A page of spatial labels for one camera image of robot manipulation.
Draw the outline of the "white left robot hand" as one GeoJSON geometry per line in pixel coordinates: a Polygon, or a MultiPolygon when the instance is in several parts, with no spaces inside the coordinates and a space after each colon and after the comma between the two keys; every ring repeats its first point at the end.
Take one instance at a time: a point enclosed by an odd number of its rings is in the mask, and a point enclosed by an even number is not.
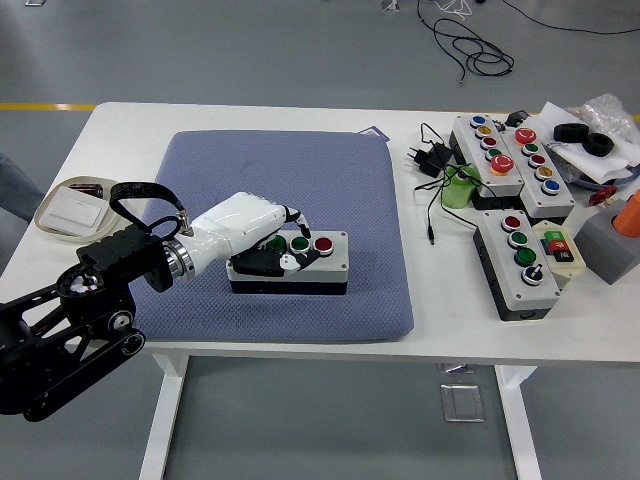
{"type": "Polygon", "coordinates": [[[193,220],[191,236],[178,234],[175,239],[186,249],[192,273],[198,276],[215,260],[229,260],[265,243],[288,222],[294,222],[303,237],[311,238],[299,210],[238,192],[193,220]]]}

